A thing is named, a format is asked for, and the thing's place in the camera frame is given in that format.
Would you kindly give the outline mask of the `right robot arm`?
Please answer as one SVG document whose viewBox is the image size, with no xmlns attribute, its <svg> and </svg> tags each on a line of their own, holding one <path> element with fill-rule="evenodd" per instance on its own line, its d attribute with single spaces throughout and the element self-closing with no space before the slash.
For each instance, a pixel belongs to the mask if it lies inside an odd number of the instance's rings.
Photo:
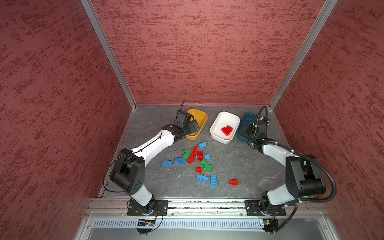
<svg viewBox="0 0 384 240">
<path fill-rule="evenodd" d="M 277 213 L 287 204 L 298 202 L 302 197 L 313 197 L 326 192 L 322 170 L 313 165 L 313 156 L 299 156 L 290 148 L 268 138 L 269 120 L 262 117 L 245 125 L 244 132 L 249 137 L 252 149 L 274 159 L 285 167 L 285 183 L 262 194 L 256 207 L 265 216 Z"/>
</svg>

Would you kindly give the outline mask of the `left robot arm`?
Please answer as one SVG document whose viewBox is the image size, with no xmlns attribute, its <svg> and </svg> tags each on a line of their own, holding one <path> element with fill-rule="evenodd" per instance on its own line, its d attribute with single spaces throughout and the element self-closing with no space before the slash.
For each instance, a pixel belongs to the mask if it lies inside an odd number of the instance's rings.
<svg viewBox="0 0 384 240">
<path fill-rule="evenodd" d="M 199 130 L 198 122 L 192 114 L 178 110 L 173 124 L 163 126 L 157 135 L 139 147 L 119 152 L 110 180 L 140 207 L 153 209 L 155 196 L 144 185 L 147 164 L 165 148 Z"/>
</svg>

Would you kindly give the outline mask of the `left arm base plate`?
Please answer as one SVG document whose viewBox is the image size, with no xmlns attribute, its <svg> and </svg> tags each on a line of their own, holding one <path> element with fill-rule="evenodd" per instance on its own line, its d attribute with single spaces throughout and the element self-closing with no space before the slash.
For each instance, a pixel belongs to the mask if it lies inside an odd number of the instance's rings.
<svg viewBox="0 0 384 240">
<path fill-rule="evenodd" d="M 142 206 L 137 201 L 131 200 L 127 203 L 128 216 L 166 216 L 168 211 L 168 200 L 151 200 L 148 205 Z"/>
</svg>

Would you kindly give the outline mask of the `blue sloped lego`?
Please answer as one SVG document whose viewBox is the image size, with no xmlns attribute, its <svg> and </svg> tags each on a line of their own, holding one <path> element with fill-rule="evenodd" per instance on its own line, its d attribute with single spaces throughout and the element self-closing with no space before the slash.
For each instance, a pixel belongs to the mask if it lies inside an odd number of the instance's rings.
<svg viewBox="0 0 384 240">
<path fill-rule="evenodd" d="M 207 147 L 207 142 L 203 142 L 203 143 L 200 143 L 200 144 L 198 145 L 198 148 L 201 149 L 201 150 L 205 150 L 206 147 Z"/>
</svg>

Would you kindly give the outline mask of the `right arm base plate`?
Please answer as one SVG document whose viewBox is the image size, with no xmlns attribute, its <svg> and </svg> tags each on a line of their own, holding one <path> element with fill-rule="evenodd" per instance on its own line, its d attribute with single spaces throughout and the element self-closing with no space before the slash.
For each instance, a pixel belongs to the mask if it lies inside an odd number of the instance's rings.
<svg viewBox="0 0 384 240">
<path fill-rule="evenodd" d="M 284 217 L 287 215 L 284 205 L 275 206 L 265 200 L 246 200 L 244 203 L 247 216 Z"/>
</svg>

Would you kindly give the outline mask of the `red lego top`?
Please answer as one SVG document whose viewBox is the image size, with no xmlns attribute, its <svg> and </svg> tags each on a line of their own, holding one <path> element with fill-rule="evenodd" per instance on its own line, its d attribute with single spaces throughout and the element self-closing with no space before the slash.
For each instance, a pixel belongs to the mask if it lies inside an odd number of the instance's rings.
<svg viewBox="0 0 384 240">
<path fill-rule="evenodd" d="M 228 135 L 231 134 L 232 131 L 233 131 L 233 128 L 232 128 L 232 127 L 230 127 L 230 126 L 227 126 L 227 127 L 226 127 L 226 132 L 228 133 Z"/>
</svg>

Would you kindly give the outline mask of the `red sloped lego front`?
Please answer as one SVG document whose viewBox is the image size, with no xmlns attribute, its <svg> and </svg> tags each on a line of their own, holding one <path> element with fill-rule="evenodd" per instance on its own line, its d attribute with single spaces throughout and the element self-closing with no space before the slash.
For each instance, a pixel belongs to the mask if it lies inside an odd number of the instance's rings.
<svg viewBox="0 0 384 240">
<path fill-rule="evenodd" d="M 239 181 L 237 179 L 231 179 L 229 182 L 229 185 L 237 186 L 239 184 Z"/>
</svg>

